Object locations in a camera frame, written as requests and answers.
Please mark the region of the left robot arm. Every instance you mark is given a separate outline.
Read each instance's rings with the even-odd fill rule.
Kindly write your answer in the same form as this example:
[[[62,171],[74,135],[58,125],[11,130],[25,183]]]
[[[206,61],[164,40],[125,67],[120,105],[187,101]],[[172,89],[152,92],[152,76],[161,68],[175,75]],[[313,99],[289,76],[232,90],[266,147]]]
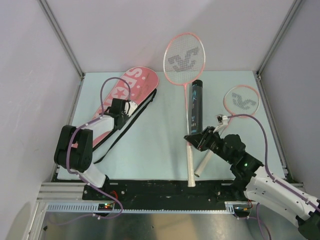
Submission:
[[[121,129],[137,107],[131,100],[114,98],[111,106],[93,120],[78,127],[64,125],[61,129],[54,162],[93,185],[94,195],[101,200],[110,196],[111,187],[105,184],[106,175],[94,164],[94,140],[104,133]]]

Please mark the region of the black shuttlecock tube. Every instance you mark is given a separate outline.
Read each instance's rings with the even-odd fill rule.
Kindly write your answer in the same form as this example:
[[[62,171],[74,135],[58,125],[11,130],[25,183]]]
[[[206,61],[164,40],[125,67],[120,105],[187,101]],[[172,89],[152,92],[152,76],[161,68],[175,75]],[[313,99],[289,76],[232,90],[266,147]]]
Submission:
[[[196,79],[190,90],[190,133],[197,134],[203,130],[203,81]]]

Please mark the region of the pink racket cover bag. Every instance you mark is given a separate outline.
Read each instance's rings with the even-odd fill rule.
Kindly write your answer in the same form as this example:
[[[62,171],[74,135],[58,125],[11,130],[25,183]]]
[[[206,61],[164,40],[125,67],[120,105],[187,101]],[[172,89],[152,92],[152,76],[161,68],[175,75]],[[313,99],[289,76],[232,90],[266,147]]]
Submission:
[[[157,93],[158,84],[159,77],[156,72],[150,68],[142,66],[133,67],[118,78],[118,82],[109,92],[107,97],[101,100],[103,106],[98,108],[93,118],[95,119],[103,110],[105,111],[107,107],[111,106],[113,99],[130,100],[135,102],[138,107],[121,129],[106,132],[94,140],[94,164],[102,162],[105,156],[129,131],[138,117],[154,100]]]

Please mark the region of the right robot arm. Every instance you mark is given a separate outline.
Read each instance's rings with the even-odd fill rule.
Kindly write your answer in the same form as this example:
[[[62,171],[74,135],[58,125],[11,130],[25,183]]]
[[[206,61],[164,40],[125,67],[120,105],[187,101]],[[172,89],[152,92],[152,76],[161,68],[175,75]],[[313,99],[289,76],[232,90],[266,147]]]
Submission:
[[[235,176],[231,187],[234,199],[260,203],[290,221],[304,238],[320,238],[320,200],[267,170],[266,165],[246,152],[239,135],[221,138],[214,127],[207,127],[184,139],[197,150],[210,150],[230,164]]]

